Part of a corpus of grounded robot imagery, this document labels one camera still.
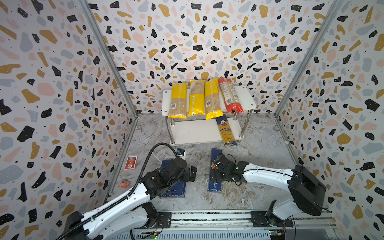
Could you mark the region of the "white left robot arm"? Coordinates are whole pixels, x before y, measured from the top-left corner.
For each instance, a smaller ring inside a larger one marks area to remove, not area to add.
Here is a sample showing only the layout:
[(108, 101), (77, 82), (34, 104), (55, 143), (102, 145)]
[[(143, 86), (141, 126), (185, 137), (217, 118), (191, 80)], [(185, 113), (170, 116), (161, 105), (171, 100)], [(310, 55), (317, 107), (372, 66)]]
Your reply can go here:
[(136, 228), (150, 228), (159, 213), (152, 200), (179, 182), (193, 182), (197, 168), (179, 157), (163, 169), (146, 173), (135, 188), (85, 214), (76, 211), (67, 218), (60, 240), (106, 240)]

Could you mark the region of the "blue Ankara spaghetti bag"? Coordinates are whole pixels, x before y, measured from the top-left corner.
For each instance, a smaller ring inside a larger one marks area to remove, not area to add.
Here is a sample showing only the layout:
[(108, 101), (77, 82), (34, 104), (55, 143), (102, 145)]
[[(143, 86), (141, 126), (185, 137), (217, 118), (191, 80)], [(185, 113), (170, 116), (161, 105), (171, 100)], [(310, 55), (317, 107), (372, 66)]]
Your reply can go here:
[(216, 122), (217, 122), (217, 126), (219, 129), (219, 133), (222, 138), (223, 144), (225, 146), (228, 146), (228, 145), (236, 146), (237, 141), (235, 140), (235, 137), (233, 135), (232, 129), (228, 122), (227, 116), (223, 114), (222, 116), (217, 117)]

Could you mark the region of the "yellow Pastatime spaghetti bag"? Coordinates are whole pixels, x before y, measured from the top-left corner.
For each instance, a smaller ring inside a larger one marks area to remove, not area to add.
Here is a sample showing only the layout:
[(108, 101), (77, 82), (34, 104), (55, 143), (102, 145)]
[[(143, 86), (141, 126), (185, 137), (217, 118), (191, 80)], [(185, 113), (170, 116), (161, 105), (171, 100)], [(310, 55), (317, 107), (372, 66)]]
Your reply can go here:
[(205, 115), (205, 81), (190, 82), (188, 117)]

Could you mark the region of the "blue Barilla spaghetti box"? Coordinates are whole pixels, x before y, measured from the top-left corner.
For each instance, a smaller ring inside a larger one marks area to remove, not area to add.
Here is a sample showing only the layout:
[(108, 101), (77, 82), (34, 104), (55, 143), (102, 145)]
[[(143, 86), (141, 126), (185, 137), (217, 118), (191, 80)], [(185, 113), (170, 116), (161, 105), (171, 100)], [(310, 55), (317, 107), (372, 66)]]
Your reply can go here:
[(208, 191), (209, 192), (219, 193), (222, 190), (222, 183), (216, 182), (216, 180), (215, 180), (216, 166), (214, 164), (215, 160), (222, 153), (223, 153), (223, 151), (220, 149), (212, 149), (211, 150), (211, 165), (210, 165), (210, 176), (209, 176), (209, 185), (208, 185)]

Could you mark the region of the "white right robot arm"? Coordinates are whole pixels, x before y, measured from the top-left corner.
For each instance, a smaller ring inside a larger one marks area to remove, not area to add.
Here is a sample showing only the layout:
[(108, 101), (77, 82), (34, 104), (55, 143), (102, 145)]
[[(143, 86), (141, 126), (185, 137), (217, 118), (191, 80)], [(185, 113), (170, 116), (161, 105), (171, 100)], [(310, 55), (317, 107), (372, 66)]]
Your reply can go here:
[(326, 187), (308, 169), (296, 165), (294, 169), (272, 169), (260, 167), (249, 162), (237, 163), (221, 154), (213, 162), (215, 166), (210, 175), (213, 182), (229, 182), (241, 185), (263, 184), (288, 193), (287, 196), (273, 200), (262, 217), (262, 225), (277, 225), (296, 214), (305, 213), (318, 217), (322, 214)]

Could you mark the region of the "red spaghetti bag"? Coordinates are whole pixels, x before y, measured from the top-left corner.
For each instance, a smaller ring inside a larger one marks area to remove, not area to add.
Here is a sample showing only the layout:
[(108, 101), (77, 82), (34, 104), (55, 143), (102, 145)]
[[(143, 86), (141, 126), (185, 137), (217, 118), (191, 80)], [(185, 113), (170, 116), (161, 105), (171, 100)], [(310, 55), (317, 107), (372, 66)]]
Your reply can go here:
[(223, 94), (225, 107), (228, 113), (243, 113), (238, 93), (230, 79), (218, 79), (220, 89)]

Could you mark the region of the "blue Barilla rigatoni box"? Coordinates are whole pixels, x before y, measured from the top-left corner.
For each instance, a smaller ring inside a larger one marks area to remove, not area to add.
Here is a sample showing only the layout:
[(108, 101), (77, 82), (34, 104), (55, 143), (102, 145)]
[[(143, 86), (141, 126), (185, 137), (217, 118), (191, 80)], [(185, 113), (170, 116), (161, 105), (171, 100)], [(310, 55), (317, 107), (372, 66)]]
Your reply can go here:
[(178, 182), (167, 190), (165, 194), (159, 195), (159, 197), (163, 199), (184, 198), (186, 195), (186, 184), (185, 182)]

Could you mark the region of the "yellow clear spaghetti bag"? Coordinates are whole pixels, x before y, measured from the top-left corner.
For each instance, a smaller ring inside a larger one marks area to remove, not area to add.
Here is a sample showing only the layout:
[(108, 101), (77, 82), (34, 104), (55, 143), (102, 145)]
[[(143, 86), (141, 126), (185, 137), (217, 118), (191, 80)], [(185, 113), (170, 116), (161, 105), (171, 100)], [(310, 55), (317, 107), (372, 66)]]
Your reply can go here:
[(220, 105), (218, 79), (211, 79), (205, 83), (205, 109), (206, 120), (221, 117), (223, 115)]

